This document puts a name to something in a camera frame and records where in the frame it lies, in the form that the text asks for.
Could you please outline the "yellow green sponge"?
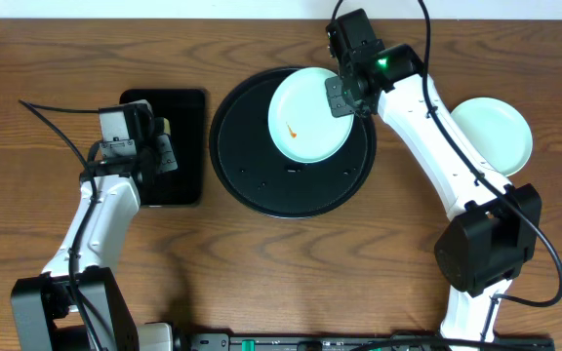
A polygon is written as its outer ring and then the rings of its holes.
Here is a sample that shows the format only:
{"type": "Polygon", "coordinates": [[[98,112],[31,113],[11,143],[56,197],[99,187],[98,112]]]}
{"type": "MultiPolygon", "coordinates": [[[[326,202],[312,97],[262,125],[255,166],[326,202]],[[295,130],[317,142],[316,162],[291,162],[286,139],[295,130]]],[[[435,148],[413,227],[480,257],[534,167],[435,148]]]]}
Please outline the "yellow green sponge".
{"type": "Polygon", "coordinates": [[[170,121],[166,118],[162,119],[163,134],[169,135],[171,133],[170,121]]]}

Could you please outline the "light blue plate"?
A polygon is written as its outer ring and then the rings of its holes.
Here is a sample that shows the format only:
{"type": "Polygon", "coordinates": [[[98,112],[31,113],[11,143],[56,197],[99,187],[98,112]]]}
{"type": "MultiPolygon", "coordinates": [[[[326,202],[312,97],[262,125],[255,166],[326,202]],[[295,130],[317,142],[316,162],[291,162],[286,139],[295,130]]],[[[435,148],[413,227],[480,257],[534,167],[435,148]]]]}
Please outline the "light blue plate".
{"type": "Polygon", "coordinates": [[[333,156],[350,135],[353,116],[332,114],[325,82],[336,74],[321,67],[291,73],[276,88],[268,108],[269,134],[277,149],[298,163],[333,156]]]}
{"type": "Polygon", "coordinates": [[[533,136],[523,115],[492,97],[475,97],[459,104],[453,120],[475,149],[498,172],[513,176],[528,163],[533,136]]]}

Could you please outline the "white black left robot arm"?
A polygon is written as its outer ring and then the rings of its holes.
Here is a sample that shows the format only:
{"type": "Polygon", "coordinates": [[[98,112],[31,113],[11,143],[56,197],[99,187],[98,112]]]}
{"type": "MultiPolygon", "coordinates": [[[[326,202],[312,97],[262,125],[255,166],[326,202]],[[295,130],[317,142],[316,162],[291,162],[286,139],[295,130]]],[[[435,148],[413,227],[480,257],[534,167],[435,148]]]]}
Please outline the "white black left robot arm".
{"type": "Polygon", "coordinates": [[[80,188],[77,213],[40,275],[16,281],[11,305],[24,350],[171,350],[167,323],[137,325],[114,278],[141,207],[135,181],[103,175],[80,188]]]}

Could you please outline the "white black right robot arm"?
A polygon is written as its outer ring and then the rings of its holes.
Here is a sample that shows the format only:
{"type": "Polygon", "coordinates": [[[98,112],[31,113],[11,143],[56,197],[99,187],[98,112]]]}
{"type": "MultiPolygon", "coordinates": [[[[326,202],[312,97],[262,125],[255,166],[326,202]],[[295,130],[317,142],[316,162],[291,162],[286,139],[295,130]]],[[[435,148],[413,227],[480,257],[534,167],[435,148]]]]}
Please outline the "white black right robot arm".
{"type": "Polygon", "coordinates": [[[361,39],[329,49],[339,67],[327,85],[334,116],[379,115],[411,150],[450,221],[434,246],[451,286],[440,335],[494,341],[506,291],[534,255],[539,193],[530,184],[514,187],[473,147],[410,46],[361,39]]]}

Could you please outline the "black rectangular tray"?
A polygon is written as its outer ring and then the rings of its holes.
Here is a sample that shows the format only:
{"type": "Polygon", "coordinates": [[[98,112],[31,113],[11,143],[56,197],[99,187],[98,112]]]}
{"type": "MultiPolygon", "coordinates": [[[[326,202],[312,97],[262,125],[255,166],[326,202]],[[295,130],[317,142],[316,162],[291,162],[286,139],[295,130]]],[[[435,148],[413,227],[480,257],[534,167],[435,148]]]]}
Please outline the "black rectangular tray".
{"type": "Polygon", "coordinates": [[[156,117],[168,120],[177,168],[160,174],[144,191],[144,207],[185,207],[198,204],[203,186],[203,137],[206,95],[198,89],[130,89],[121,103],[147,100],[156,117]]]}

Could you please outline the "black round tray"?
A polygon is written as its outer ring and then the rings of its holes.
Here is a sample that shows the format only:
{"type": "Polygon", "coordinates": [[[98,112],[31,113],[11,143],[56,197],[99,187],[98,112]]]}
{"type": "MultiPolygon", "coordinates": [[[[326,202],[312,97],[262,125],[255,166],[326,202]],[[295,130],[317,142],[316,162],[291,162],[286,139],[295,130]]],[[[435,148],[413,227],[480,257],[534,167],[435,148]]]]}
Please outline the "black round tray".
{"type": "Polygon", "coordinates": [[[372,120],[354,117],[341,150],[313,164],[285,157],[268,131],[274,91],[297,66],[276,67],[236,86],[222,101],[210,130],[210,156],[225,189],[245,206],[284,218],[329,212],[368,178],[376,155],[372,120]]]}

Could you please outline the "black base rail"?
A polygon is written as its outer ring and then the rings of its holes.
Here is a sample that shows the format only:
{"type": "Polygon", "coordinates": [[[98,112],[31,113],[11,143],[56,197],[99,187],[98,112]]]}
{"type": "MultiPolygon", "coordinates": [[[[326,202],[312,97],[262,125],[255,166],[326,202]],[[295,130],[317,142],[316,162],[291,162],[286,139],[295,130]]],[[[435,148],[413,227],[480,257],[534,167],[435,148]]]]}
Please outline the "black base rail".
{"type": "Polygon", "coordinates": [[[177,337],[175,351],[451,351],[451,350],[533,350],[555,351],[551,338],[499,338],[481,345],[456,344],[436,334],[399,332],[389,337],[264,336],[195,333],[177,337]]]}

